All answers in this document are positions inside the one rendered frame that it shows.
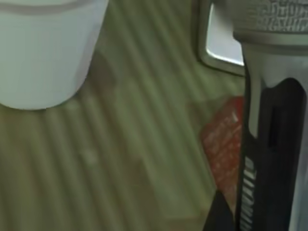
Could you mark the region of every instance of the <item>table surface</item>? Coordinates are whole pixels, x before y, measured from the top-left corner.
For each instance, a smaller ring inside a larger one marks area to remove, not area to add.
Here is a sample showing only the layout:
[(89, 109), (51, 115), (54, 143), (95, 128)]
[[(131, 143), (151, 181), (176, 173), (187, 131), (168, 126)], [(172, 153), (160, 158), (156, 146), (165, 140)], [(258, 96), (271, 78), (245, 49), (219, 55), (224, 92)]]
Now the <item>table surface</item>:
[(198, 133), (244, 79), (197, 62), (191, 16), (190, 0), (111, 0), (75, 97), (0, 106), (0, 230), (202, 229), (215, 185)]

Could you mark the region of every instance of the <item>striped surface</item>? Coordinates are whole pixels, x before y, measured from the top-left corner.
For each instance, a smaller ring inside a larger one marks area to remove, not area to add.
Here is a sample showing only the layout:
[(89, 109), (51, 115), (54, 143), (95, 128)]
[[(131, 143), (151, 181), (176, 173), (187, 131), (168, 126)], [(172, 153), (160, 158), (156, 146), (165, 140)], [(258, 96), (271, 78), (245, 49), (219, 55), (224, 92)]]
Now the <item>striped surface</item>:
[(243, 79), (197, 63), (190, 4), (111, 0), (74, 98), (0, 107), (1, 231), (201, 230), (215, 187), (190, 108)]

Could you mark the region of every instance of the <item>black pointed object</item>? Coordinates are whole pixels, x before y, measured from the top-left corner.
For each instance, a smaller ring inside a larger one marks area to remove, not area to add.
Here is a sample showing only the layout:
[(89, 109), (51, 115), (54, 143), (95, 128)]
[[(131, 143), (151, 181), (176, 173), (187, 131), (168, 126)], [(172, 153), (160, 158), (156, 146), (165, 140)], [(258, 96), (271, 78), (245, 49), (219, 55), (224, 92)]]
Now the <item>black pointed object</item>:
[(203, 231), (235, 231), (232, 212), (220, 191), (216, 191)]

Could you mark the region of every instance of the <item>red object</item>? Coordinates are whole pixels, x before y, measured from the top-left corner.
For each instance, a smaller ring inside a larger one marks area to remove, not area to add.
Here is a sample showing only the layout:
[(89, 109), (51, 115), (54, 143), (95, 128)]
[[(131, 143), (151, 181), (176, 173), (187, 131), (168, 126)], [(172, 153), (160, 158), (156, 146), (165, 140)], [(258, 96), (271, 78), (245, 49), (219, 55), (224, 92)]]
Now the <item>red object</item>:
[(236, 205), (243, 106), (243, 97), (231, 98), (201, 133), (204, 152), (217, 188), (225, 195), (232, 210)]

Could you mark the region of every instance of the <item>metallic rectangular object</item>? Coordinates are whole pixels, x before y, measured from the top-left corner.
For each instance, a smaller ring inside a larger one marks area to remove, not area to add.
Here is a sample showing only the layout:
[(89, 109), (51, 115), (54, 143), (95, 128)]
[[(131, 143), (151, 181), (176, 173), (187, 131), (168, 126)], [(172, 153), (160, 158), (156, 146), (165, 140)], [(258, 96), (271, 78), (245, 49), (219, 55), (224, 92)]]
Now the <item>metallic rectangular object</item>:
[(210, 67), (243, 76), (241, 45), (233, 38), (231, 19), (223, 1), (200, 2), (198, 54)]

